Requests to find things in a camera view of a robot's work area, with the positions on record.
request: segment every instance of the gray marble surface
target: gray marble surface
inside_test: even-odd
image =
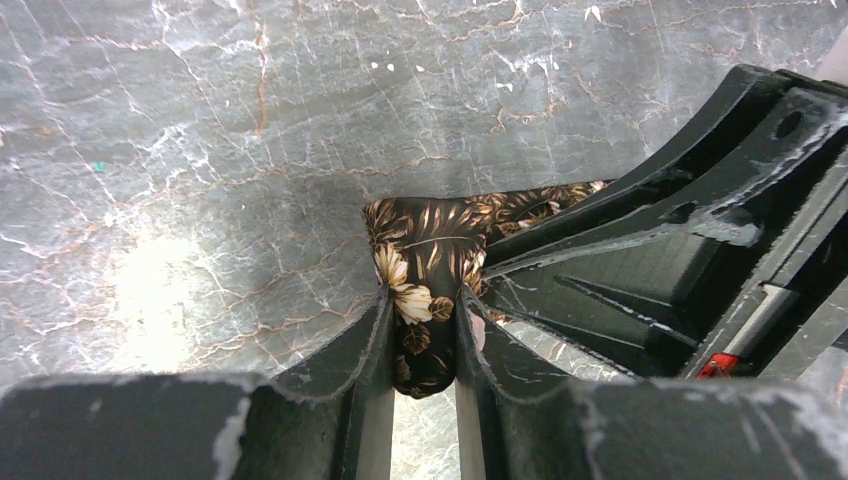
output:
[[[812,72],[846,14],[830,0],[0,0],[0,388],[278,372],[374,291],[365,202],[618,176],[734,64]],[[452,402],[399,398],[394,478],[458,478]]]

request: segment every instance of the brown leaf print fabric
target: brown leaf print fabric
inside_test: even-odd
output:
[[[468,284],[483,291],[485,247],[556,215],[611,181],[459,199],[389,198],[362,210],[380,283],[394,301],[394,385],[413,398],[456,376],[454,303]]]

